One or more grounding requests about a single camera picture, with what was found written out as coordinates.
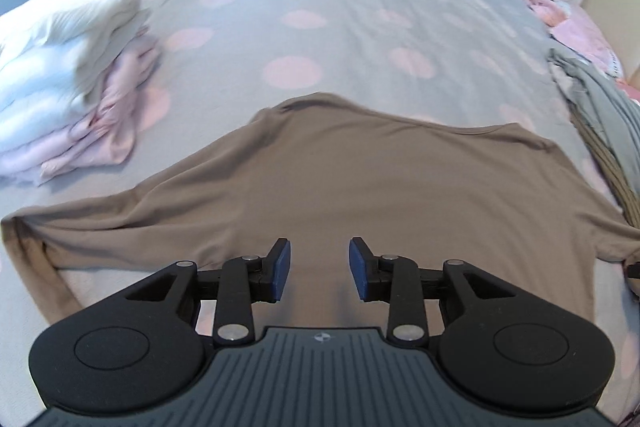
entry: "bed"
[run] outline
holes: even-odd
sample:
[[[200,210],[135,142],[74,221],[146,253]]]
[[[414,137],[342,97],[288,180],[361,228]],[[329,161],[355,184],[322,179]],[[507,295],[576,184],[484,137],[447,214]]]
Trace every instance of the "bed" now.
[[[638,11],[629,15],[633,10],[619,4],[612,13],[610,0],[578,1],[602,25],[628,78],[640,83],[640,23],[630,19]],[[22,206],[131,188],[245,124],[259,109],[315,91],[453,126],[518,122],[558,143],[613,202],[548,73],[545,27],[521,0],[146,2],[164,54],[143,89],[154,111],[140,118],[130,159],[117,167],[78,170],[37,188],[0,182],[3,216]],[[47,325],[4,250],[0,261],[0,423],[14,427],[42,409],[27,359]],[[594,273],[596,323],[616,350],[615,372],[599,407],[620,421],[640,401],[640,315],[619,265],[596,261]],[[64,272],[85,305],[145,275]],[[206,330],[211,313],[207,303],[199,328]]]

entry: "white folded towel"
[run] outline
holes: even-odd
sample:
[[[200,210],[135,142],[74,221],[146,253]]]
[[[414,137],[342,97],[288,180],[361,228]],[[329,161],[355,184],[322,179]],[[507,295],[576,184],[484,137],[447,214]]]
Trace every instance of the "white folded towel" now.
[[[0,70],[35,46],[61,44],[84,33],[99,39],[100,28],[119,13],[135,13],[140,1],[29,0],[0,16]],[[94,42],[87,45],[92,48]]]
[[[61,44],[25,51],[0,69],[0,112],[11,103],[42,90],[69,99],[91,92],[103,71],[145,23],[148,10],[120,12],[104,26]]]
[[[99,71],[92,78],[94,87],[89,92],[78,92],[68,89],[68,86],[60,89],[60,86],[56,86],[54,82],[49,84],[34,81],[28,90],[29,94],[16,98],[3,110],[0,110],[0,152],[20,147],[54,130],[76,123],[95,108],[100,102],[102,81],[107,68],[136,35],[147,17],[148,12],[142,10],[127,23],[113,31],[105,50],[94,62],[93,69]],[[42,49],[44,47],[34,48],[33,51]],[[52,60],[49,64],[46,63],[48,59]],[[39,65],[43,67],[43,71],[50,71],[52,76],[72,75],[65,70],[67,64],[63,60],[59,61],[55,53],[50,57],[42,56],[38,60],[44,60],[44,63],[41,62]],[[57,73],[53,72],[54,68],[58,68]]]

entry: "pink blanket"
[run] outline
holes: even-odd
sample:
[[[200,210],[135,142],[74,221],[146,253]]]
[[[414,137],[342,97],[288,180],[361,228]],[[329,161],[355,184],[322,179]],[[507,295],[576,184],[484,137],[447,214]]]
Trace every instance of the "pink blanket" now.
[[[619,58],[600,28],[580,6],[570,0],[524,0],[558,42],[579,53],[600,71],[622,78]]]
[[[0,154],[0,176],[40,185],[79,167],[123,162],[136,139],[136,87],[155,66],[157,44],[146,34],[132,39],[103,72],[98,107],[73,125]]]

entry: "blue gripper pad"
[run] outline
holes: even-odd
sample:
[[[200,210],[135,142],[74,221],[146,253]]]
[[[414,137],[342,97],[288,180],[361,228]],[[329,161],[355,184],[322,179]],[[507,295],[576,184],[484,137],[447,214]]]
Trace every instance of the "blue gripper pad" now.
[[[57,409],[33,427],[606,427],[595,409],[515,418],[460,396],[417,349],[380,330],[269,328],[247,347],[222,349],[196,384],[163,405],[121,417]]]
[[[351,269],[351,275],[353,275],[353,282],[358,290],[358,296],[364,301],[369,292],[367,267],[353,239],[349,242],[349,268]]]
[[[273,298],[279,301],[284,291],[284,285],[287,282],[287,275],[289,275],[289,267],[291,265],[291,243],[287,241],[287,244],[280,252],[280,256],[273,266]]]

